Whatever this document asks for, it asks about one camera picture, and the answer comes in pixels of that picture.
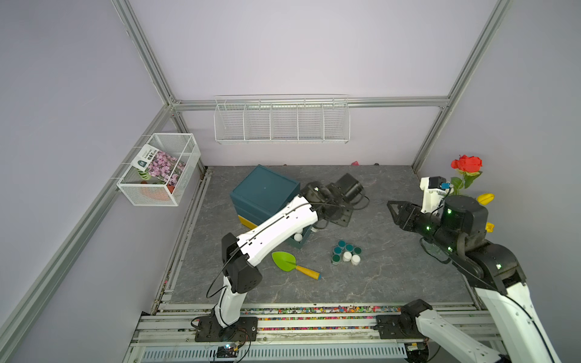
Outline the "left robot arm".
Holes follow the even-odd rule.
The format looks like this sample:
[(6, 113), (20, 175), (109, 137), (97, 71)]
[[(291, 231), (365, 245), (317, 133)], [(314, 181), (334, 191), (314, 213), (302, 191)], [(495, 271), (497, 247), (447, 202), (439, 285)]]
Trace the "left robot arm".
[(321, 220), (348, 226), (356, 199), (365, 198), (363, 185), (349, 173), (328, 185), (312, 181), (266, 222), (238, 236), (226, 234), (222, 238), (219, 301), (208, 316), (191, 320), (195, 341), (254, 342), (258, 318), (242, 317), (241, 308), (248, 292), (263, 280), (259, 264), (287, 239)]

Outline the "teal drawer cabinet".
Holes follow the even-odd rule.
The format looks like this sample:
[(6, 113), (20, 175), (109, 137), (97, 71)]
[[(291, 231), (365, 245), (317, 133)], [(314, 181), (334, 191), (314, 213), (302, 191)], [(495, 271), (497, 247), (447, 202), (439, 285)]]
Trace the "teal drawer cabinet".
[(260, 225), (299, 193), (299, 181), (259, 165), (230, 193), (230, 198), (238, 216)]

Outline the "teal drawer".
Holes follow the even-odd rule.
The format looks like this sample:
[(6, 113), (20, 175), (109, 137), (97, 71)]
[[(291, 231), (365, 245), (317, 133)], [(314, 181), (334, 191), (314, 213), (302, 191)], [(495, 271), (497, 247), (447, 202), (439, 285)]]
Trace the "teal drawer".
[(288, 237), (285, 240), (285, 243), (290, 247), (300, 250), (306, 245), (312, 232), (313, 227), (311, 225), (307, 226), (302, 230), (295, 231), (290, 237)]

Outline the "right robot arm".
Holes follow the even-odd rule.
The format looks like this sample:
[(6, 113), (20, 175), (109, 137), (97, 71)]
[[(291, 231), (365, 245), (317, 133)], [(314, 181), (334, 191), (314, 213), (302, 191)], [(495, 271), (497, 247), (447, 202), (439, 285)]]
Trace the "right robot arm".
[(460, 362), (558, 362), (560, 358), (536, 313), (526, 276), (508, 248), (487, 240), (488, 210), (472, 197), (443, 199), (439, 218), (419, 205), (389, 201), (393, 221), (445, 253), (484, 303), (505, 345), (505, 353), (479, 343), (449, 323), (432, 305), (417, 299), (396, 318), (378, 317), (384, 337), (432, 340)]

